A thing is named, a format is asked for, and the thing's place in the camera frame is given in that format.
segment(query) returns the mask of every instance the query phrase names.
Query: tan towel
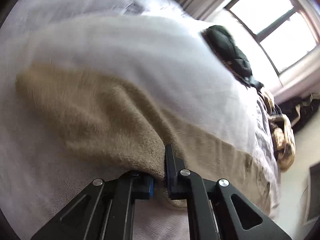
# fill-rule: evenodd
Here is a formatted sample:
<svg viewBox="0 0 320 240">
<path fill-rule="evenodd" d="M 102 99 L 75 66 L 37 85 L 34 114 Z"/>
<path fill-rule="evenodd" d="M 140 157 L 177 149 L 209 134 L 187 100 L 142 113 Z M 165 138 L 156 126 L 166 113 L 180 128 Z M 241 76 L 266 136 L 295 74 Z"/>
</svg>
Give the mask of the tan towel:
<svg viewBox="0 0 320 240">
<path fill-rule="evenodd" d="M 131 83 L 90 70 L 33 65 L 16 90 L 57 131 L 70 155 L 164 179 L 164 144 L 203 178 L 228 179 L 266 214 L 270 184 L 249 153 L 160 109 Z"/>
</svg>

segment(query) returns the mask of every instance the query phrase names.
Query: metal screw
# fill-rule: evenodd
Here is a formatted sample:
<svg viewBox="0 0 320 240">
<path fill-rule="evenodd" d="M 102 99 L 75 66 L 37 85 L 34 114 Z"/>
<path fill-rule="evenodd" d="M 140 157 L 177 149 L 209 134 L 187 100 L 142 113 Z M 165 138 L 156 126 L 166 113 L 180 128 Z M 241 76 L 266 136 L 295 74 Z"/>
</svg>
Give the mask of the metal screw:
<svg viewBox="0 0 320 240">
<path fill-rule="evenodd" d="M 181 170 L 180 171 L 180 174 L 182 175 L 182 176 L 189 176 L 190 175 L 190 171 L 189 170 L 187 170 L 187 169 L 184 169 L 184 170 Z"/>
<path fill-rule="evenodd" d="M 229 185 L 229 181 L 227 181 L 226 179 L 221 179 L 219 180 L 219 184 L 220 186 L 226 187 Z"/>
<path fill-rule="evenodd" d="M 100 186 L 102 184 L 102 179 L 95 179 L 92 183 L 95 186 Z"/>
</svg>

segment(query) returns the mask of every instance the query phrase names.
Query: bed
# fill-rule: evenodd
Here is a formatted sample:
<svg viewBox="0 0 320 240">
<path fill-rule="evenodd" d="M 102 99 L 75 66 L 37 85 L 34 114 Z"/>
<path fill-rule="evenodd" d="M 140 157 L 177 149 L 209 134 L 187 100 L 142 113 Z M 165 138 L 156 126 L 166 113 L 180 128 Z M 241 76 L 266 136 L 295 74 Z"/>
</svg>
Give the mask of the bed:
<svg viewBox="0 0 320 240">
<path fill-rule="evenodd" d="M 198 34 L 210 25 L 173 0 L 17 2 L 0 29 L 0 208 L 20 239 L 30 239 L 93 179 L 125 172 L 107 173 L 103 165 L 56 154 L 66 151 L 63 143 L 15 93 L 16 74 L 33 61 L 89 65 L 129 80 L 178 116 L 248 152 L 269 182 L 270 217 L 276 216 L 279 174 L 265 107 Z M 112 28 L 121 32 L 115 36 L 107 31 Z M 138 202 L 135 218 L 135 239 L 188 239 L 185 210 Z"/>
</svg>

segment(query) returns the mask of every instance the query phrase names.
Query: bedsheet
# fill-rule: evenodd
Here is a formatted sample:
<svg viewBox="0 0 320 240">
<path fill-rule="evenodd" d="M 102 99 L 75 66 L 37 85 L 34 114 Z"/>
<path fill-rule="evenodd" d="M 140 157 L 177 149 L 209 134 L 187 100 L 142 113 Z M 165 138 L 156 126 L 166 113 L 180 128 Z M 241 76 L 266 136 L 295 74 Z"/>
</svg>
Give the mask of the bedsheet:
<svg viewBox="0 0 320 240">
<path fill-rule="evenodd" d="M 73 8 L 76 2 L 66 1 L 52 8 Z M 111 7 L 112 13 L 88 6 L 77 15 L 66 10 L 66 16 L 63 11 L 43 18 L 35 9 L 37 18 L 28 15 L 28 4 L 34 2 L 18 4 L 21 8 L 14 8 L 0 29 L 0 208 L 22 240 L 30 239 L 91 180 L 110 180 L 125 172 L 107 173 L 106 167 L 58 154 L 66 151 L 63 144 L 14 90 L 16 73 L 32 61 L 92 66 L 142 87 L 178 116 L 252 154 L 270 181 L 276 208 L 278 171 L 263 103 L 255 89 L 234 79 L 183 20 L 110 16 L 143 13 L 143 5 L 134 0 L 121 0 L 121 6 Z M 28 20 L 21 23 L 23 8 L 27 11 L 22 18 Z M 10 19 L 18 21 L 16 26 L 9 26 Z M 185 211 L 169 213 L 152 200 L 138 202 L 135 216 L 136 239 L 188 239 Z"/>
</svg>

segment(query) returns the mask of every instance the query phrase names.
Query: window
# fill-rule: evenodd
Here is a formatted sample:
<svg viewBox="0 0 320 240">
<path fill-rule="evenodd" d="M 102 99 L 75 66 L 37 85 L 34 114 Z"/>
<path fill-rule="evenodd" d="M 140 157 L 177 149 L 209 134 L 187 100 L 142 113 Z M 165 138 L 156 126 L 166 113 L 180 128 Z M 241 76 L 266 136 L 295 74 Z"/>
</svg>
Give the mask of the window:
<svg viewBox="0 0 320 240">
<path fill-rule="evenodd" d="M 233 0 L 226 9 L 262 48 L 277 75 L 317 45 L 294 0 Z"/>
</svg>

